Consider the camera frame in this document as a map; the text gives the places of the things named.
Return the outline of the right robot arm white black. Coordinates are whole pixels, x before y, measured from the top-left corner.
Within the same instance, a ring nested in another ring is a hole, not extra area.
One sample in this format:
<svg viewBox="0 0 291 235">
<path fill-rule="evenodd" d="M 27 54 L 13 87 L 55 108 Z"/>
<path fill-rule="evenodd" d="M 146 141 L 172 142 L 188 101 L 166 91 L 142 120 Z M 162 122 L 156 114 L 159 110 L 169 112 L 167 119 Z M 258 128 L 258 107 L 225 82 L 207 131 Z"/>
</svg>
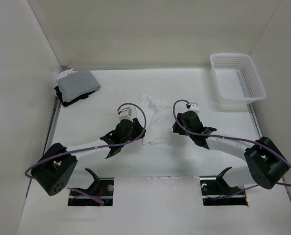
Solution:
<svg viewBox="0 0 291 235">
<path fill-rule="evenodd" d="M 257 184 L 272 189 L 288 172 L 289 166 L 275 144 L 266 137 L 256 141 L 223 136 L 206 127 L 194 111 L 178 113 L 173 132 L 188 136 L 197 146 L 237 157 L 246 166 L 232 168 L 216 181 L 216 188 L 226 194 L 235 186 Z"/>
</svg>

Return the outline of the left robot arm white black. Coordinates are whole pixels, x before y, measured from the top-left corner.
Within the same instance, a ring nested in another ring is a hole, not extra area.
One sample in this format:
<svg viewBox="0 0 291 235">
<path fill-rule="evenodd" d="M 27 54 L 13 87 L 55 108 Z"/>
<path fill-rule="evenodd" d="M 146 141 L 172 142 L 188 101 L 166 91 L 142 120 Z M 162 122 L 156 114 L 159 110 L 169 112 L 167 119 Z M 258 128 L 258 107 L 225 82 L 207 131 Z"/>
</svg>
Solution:
<svg viewBox="0 0 291 235">
<path fill-rule="evenodd" d="M 122 119 L 114 130 L 97 141 L 79 146 L 64 146 L 59 142 L 53 144 L 29 172 L 49 196 L 58 194 L 64 188 L 75 188 L 87 195 L 94 195 L 98 191 L 98 182 L 76 176 L 75 169 L 82 168 L 93 175 L 89 165 L 119 154 L 125 145 L 142 139 L 145 133 L 146 129 L 137 118 Z"/>
</svg>

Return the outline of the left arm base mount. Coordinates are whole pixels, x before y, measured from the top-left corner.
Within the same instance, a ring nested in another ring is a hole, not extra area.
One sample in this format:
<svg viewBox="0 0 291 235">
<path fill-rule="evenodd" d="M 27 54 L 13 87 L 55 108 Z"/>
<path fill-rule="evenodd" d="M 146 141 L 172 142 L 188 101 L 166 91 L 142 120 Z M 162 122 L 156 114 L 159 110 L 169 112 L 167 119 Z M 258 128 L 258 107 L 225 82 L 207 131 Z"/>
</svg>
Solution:
<svg viewBox="0 0 291 235">
<path fill-rule="evenodd" d="M 87 189 L 78 188 L 78 190 L 85 192 L 88 195 L 95 196 L 102 200 L 103 203 L 99 203 L 86 195 L 82 195 L 79 192 L 70 191 L 68 206 L 72 207 L 107 207 L 113 205 L 114 194 L 114 178 L 100 178 L 89 168 L 85 169 L 92 176 L 92 181 Z"/>
</svg>

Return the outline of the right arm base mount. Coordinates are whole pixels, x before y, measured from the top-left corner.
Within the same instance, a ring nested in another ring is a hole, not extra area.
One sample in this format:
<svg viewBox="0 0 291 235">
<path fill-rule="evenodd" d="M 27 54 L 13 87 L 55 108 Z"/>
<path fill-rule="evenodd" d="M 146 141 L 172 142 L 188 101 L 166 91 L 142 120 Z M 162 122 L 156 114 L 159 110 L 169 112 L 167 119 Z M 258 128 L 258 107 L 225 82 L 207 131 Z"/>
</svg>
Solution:
<svg viewBox="0 0 291 235">
<path fill-rule="evenodd" d="M 247 206 L 245 192 L 233 195 L 241 190 L 240 187 L 230 187 L 223 179 L 232 167 L 225 168 L 218 175 L 200 177 L 202 203 L 204 206 Z"/>
</svg>

